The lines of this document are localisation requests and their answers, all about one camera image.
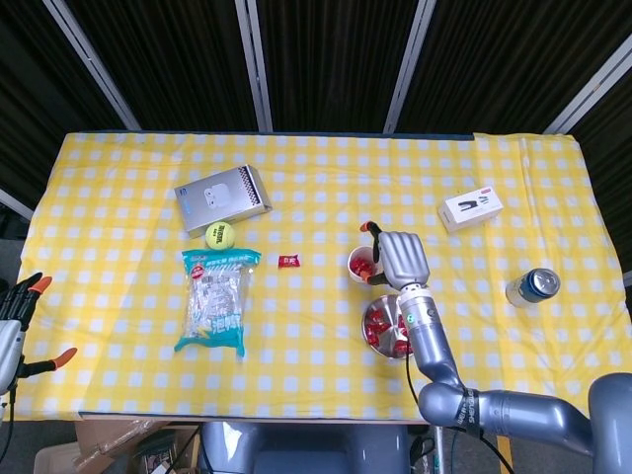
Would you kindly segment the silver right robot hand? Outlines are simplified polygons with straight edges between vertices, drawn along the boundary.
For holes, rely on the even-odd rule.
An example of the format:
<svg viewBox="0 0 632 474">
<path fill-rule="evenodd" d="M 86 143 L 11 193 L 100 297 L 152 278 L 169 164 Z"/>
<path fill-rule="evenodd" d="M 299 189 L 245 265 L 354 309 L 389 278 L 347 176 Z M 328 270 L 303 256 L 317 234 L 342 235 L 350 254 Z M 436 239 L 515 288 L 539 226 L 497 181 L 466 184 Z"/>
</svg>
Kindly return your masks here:
<svg viewBox="0 0 632 474">
<path fill-rule="evenodd" d="M 417 234 L 383 231 L 373 221 L 366 221 L 360 231 L 373 237 L 372 259 L 382 268 L 382 272 L 375 275 L 362 272 L 360 277 L 364 282 L 387 284 L 397 291 L 403 291 L 409 285 L 427 286 L 430 268 Z"/>
</svg>

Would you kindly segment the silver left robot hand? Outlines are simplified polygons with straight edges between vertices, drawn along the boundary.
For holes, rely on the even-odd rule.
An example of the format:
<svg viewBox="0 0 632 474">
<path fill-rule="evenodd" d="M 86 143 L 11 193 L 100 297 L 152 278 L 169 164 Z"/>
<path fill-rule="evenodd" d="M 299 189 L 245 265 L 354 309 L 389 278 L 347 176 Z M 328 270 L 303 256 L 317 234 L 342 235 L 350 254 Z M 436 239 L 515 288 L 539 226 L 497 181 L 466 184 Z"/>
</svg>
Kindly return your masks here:
<svg viewBox="0 0 632 474">
<path fill-rule="evenodd" d="M 38 301 L 52 282 L 51 276 L 35 273 L 1 293 L 1 395 L 16 392 L 18 380 L 56 371 L 77 354 L 70 348 L 60 356 L 25 362 L 23 348 Z"/>
</svg>

